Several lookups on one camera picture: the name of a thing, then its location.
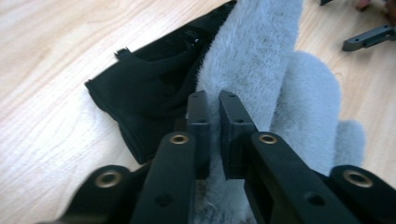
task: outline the black fabric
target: black fabric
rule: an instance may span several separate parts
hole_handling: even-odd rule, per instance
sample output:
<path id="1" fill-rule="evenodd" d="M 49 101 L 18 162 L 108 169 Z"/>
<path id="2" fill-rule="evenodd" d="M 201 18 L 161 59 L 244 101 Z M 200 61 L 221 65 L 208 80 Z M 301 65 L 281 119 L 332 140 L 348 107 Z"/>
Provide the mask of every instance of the black fabric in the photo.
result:
<path id="1" fill-rule="evenodd" d="M 184 118 L 206 49 L 195 47 L 155 62 L 131 54 L 86 83 L 96 104 L 119 123 L 140 164 L 152 159 L 176 119 Z"/>
<path id="2" fill-rule="evenodd" d="M 151 160 L 195 91 L 198 69 L 211 41 L 232 11 L 223 4 L 137 50 L 121 50 L 117 63 L 86 83 L 92 99 L 120 125 L 140 164 Z"/>

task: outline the gray fleece fabric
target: gray fleece fabric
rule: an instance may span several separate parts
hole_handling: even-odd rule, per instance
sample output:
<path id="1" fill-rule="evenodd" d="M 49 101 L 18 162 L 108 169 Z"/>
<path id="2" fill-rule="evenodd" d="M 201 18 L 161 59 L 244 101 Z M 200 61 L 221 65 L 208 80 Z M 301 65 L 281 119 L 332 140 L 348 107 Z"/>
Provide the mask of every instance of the gray fleece fabric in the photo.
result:
<path id="1" fill-rule="evenodd" d="M 237 94 L 259 131 L 277 133 L 313 170 L 360 165 L 364 133 L 338 121 L 341 93 L 318 58 L 294 50 L 303 0 L 239 0 L 198 75 L 211 129 L 210 176 L 197 188 L 194 223 L 254 223 L 243 180 L 225 180 L 219 149 L 219 93 Z"/>

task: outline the black plastic part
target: black plastic part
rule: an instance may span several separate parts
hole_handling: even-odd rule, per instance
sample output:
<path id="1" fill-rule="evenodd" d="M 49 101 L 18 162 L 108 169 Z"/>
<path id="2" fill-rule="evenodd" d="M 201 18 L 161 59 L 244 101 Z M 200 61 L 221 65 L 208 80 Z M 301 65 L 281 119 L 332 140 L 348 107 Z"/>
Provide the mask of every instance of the black plastic part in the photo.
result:
<path id="1" fill-rule="evenodd" d="M 361 35 L 349 38 L 344 41 L 343 51 L 355 51 L 362 48 L 368 49 L 387 40 L 396 40 L 396 27 L 382 25 Z"/>
<path id="2" fill-rule="evenodd" d="M 187 132 L 191 133 L 197 141 L 195 165 L 198 179 L 205 179 L 209 176 L 211 150 L 209 147 L 210 124 L 207 111 L 207 99 L 204 91 L 198 91 L 189 96 Z"/>
<path id="3" fill-rule="evenodd" d="M 324 6 L 328 3 L 330 3 L 332 0 L 320 0 L 320 6 Z"/>
<path id="4" fill-rule="evenodd" d="M 365 224 L 396 223 L 396 191 L 376 175 L 356 166 L 332 169 L 332 190 Z"/>
<path id="5" fill-rule="evenodd" d="M 194 157 L 195 138 L 191 134 L 169 133 L 163 138 L 130 223 L 192 222 Z"/>
<path id="6" fill-rule="evenodd" d="M 187 119 L 176 119 L 174 132 L 186 132 L 187 131 Z"/>
<path id="7" fill-rule="evenodd" d="M 244 144 L 256 126 L 239 97 L 222 91 L 219 95 L 221 157 L 227 179 L 244 177 Z"/>
<path id="8" fill-rule="evenodd" d="M 78 189 L 58 220 L 42 224 L 128 223 L 148 172 L 149 163 L 132 173 L 121 166 L 102 167 Z"/>
<path id="9" fill-rule="evenodd" d="M 258 223 L 360 223 L 278 135 L 254 133 L 251 143 L 247 165 L 253 167 L 247 168 L 247 182 L 261 181 L 269 192 L 258 192 L 260 189 L 246 185 L 255 217 L 270 214 L 257 218 Z M 272 208 L 258 206 L 271 201 Z"/>

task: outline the brass grommet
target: brass grommet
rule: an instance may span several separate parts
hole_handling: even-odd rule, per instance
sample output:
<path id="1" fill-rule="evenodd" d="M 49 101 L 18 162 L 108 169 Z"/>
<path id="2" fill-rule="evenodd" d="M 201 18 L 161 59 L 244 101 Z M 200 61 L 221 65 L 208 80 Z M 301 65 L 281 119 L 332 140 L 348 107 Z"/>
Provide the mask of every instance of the brass grommet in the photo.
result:
<path id="1" fill-rule="evenodd" d="M 366 175 L 353 170 L 345 170 L 343 177 L 351 184 L 359 186 L 361 188 L 370 188 L 373 186 L 373 180 Z"/>
<path id="2" fill-rule="evenodd" d="M 184 134 L 176 134 L 176 135 L 173 135 L 173 136 L 169 139 L 169 141 L 170 141 L 171 143 L 173 143 L 173 144 L 181 145 L 181 144 L 187 143 L 187 142 L 189 141 L 189 137 L 186 136 L 186 135 L 184 135 Z"/>
<path id="3" fill-rule="evenodd" d="M 260 135 L 259 140 L 265 144 L 275 144 L 277 142 L 277 139 L 270 134 Z"/>
<path id="4" fill-rule="evenodd" d="M 118 185 L 122 180 L 122 175 L 117 171 L 106 171 L 95 179 L 97 187 L 106 189 Z"/>

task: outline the wooden table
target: wooden table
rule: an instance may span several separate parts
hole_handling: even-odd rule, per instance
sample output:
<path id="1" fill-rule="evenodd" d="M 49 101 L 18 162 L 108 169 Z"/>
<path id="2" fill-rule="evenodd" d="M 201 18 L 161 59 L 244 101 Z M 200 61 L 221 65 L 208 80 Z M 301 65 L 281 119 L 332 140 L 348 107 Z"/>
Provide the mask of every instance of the wooden table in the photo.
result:
<path id="1" fill-rule="evenodd" d="M 117 123 L 84 82 L 224 0 L 0 2 L 0 223 L 58 217 L 86 176 L 101 166 L 137 167 Z M 396 44 L 353 53 L 343 40 L 386 22 L 380 2 L 319 7 L 305 0 L 297 49 L 330 66 L 343 90 L 342 119 L 367 132 L 364 168 L 396 187 Z"/>

